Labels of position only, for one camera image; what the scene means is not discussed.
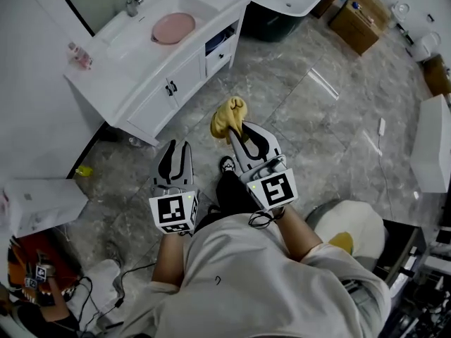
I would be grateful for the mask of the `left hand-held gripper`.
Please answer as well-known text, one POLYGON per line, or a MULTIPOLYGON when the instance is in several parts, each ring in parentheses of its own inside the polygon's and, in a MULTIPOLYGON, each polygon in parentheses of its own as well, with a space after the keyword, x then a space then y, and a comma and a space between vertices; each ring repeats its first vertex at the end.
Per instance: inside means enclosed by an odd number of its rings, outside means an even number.
MULTIPOLYGON (((172 139, 156 155, 150 166, 150 178, 153 186, 193 185, 194 170, 192 150, 185 142, 181 151, 180 171, 171 177, 172 157, 176 141, 172 139)), ((149 206, 155 226, 164 234, 193 232, 199 208, 197 190, 171 187, 163 195, 149 198, 149 206)))

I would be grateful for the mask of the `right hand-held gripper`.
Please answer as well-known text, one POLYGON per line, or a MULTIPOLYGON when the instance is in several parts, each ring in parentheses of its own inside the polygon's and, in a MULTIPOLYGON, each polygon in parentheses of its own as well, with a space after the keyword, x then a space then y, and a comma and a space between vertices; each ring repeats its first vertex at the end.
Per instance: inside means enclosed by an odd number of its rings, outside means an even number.
POLYGON ((298 198, 292 168, 286 166, 276 137, 256 123, 244 121, 242 131, 257 148, 253 154, 243 138, 233 128, 229 129, 230 143, 243 171, 240 181, 263 212, 283 207, 298 198), (265 162, 257 166, 257 161, 265 162))

